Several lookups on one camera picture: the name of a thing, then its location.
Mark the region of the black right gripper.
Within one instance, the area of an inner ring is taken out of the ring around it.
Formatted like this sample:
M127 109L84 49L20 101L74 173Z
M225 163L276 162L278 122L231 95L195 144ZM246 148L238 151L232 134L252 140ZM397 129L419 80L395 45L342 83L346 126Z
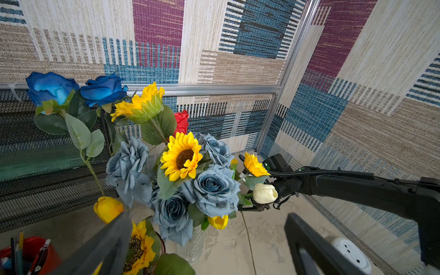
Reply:
M243 155L240 155L239 158L242 161L245 159ZM303 186L300 178L303 171L301 168L296 171L292 170L280 154L274 155L261 163L270 175L255 177L246 168L244 169L247 174L243 177L243 180L249 191L246 194L238 194L239 211L264 211L271 208L279 210L290 198L299 196L299 190ZM273 185L278 192L278 198L269 204L256 203L253 199L253 189L258 183Z

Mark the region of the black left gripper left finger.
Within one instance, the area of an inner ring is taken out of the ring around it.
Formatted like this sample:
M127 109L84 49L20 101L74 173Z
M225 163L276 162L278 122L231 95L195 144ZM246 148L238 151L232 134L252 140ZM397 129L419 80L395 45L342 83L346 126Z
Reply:
M63 261L51 274L91 275L101 266L100 275L121 275L131 233L131 218L129 212L125 211Z

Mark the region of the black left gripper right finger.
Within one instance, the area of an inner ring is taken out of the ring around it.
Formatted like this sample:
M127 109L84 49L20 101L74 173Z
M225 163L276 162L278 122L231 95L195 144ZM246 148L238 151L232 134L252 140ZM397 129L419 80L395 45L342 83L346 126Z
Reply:
M363 274L297 214L287 216L284 229L298 275Z

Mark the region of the small yellow sunflower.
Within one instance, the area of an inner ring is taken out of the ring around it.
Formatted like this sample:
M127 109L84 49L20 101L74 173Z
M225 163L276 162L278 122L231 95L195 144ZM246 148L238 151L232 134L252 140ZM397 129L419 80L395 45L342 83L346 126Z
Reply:
M245 153L244 166L255 177L270 175L255 155Z

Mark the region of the yellow sunflower bouquet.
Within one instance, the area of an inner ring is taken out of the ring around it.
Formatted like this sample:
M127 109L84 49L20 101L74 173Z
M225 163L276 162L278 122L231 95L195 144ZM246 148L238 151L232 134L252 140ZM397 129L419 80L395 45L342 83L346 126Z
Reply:
M160 169L171 182L197 175L199 162L203 159L200 153L201 145L192 132L184 134L177 132L170 136L168 150L162 154Z

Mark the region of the tall yellow sunflower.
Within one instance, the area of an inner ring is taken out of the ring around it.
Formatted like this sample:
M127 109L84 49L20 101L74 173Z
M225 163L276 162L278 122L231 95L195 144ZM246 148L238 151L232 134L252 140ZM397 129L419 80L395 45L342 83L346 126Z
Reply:
M143 89L142 94L134 95L130 102L115 104L111 121L127 119L140 125L142 138L151 145L168 143L177 127L174 112L163 103L165 89L156 83Z

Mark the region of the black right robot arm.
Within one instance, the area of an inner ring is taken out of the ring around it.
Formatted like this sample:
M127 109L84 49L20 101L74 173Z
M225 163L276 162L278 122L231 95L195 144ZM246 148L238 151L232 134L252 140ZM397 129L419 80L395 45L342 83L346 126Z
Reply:
M264 179L271 176L278 197L272 201L279 208L291 196L318 195L373 207L393 213L418 224L421 260L440 267L440 181L422 177L418 181L386 179L372 173L323 170L305 166L293 170L280 154L263 162L249 154L240 155L245 170Z

